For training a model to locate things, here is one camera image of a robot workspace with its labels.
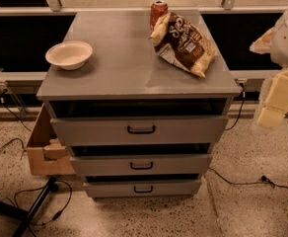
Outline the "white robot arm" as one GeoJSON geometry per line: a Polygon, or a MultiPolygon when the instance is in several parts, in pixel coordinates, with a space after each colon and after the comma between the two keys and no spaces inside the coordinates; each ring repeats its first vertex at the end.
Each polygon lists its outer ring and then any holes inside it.
{"type": "Polygon", "coordinates": [[[271,61],[282,67],[274,77],[263,81],[259,105],[254,113],[254,129],[268,132],[278,126],[288,113],[288,9],[271,29],[252,43],[250,51],[269,53],[271,61]]]}

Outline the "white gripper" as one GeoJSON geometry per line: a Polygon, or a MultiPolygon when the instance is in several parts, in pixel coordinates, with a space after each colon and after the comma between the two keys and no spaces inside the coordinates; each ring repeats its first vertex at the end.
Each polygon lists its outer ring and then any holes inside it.
{"type": "Polygon", "coordinates": [[[271,88],[258,115],[256,123],[265,128],[274,128],[288,113],[288,69],[278,73],[273,79],[271,88]]]}

